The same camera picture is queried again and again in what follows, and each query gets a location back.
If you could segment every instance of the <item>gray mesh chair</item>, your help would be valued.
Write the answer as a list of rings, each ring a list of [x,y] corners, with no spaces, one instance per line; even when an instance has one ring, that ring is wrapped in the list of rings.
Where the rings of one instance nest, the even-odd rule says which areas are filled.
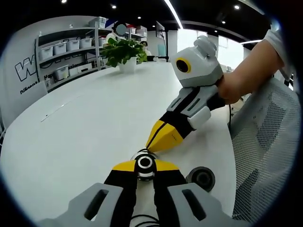
[[[234,219],[256,222],[279,195],[300,135],[295,92],[275,78],[253,93],[231,122],[237,173]]]

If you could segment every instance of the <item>yellow ring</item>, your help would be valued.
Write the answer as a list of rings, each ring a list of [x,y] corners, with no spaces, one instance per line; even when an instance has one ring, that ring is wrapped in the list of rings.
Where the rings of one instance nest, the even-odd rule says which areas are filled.
[[[187,72],[185,72],[185,73],[190,73],[190,72],[191,72],[191,65],[190,65],[190,63],[188,62],[188,60],[186,60],[186,59],[184,59],[184,58],[177,58],[177,59],[176,59],[176,63],[177,63],[178,60],[184,61],[184,62],[186,63],[186,65],[187,65],[187,67],[188,67],[188,70],[187,70]]]

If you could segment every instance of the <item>white storage box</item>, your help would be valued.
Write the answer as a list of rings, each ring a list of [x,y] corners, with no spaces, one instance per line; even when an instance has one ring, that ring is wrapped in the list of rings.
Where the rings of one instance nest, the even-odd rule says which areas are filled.
[[[62,42],[62,43],[55,44],[53,46],[53,52],[54,52],[54,54],[58,55],[58,54],[65,53],[66,52],[66,43],[67,42]]]
[[[91,63],[88,63],[86,65],[80,65],[77,68],[78,68],[78,73],[82,73],[82,72],[85,72],[87,70],[91,70],[93,67],[92,67]]]
[[[83,48],[91,47],[91,40],[92,40],[92,38],[81,39],[80,48],[83,49]]]
[[[99,38],[99,47],[103,48],[103,45],[105,44],[106,38]]]
[[[62,80],[68,78],[68,65],[62,66],[60,68],[57,68],[55,71],[55,78],[57,80]]]
[[[77,75],[78,74],[78,67],[70,69],[69,72],[70,72],[70,77]]]
[[[145,29],[138,29],[137,30],[137,34],[143,35],[144,37],[147,36],[147,32]]]
[[[41,48],[40,60],[44,60],[52,56],[53,56],[53,46],[47,46],[45,48]]]
[[[89,27],[105,28],[105,23],[105,17],[97,17],[89,22]]]
[[[67,43],[67,51],[74,51],[80,48],[80,40],[72,40]]]
[[[130,33],[131,34],[136,34],[136,28],[135,27],[130,27]]]

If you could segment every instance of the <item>black camera lens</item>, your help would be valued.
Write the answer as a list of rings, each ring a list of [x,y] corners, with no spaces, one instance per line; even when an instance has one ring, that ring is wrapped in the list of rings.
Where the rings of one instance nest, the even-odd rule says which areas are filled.
[[[185,61],[183,61],[183,60],[177,60],[176,65],[177,65],[177,68],[181,72],[188,72],[188,65],[186,64]]]

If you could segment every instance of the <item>round black knob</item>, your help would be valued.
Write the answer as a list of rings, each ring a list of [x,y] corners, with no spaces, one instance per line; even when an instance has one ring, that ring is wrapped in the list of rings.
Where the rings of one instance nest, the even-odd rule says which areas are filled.
[[[210,192],[215,183],[214,173],[206,167],[194,168],[186,177],[187,183],[196,183],[205,191]]]

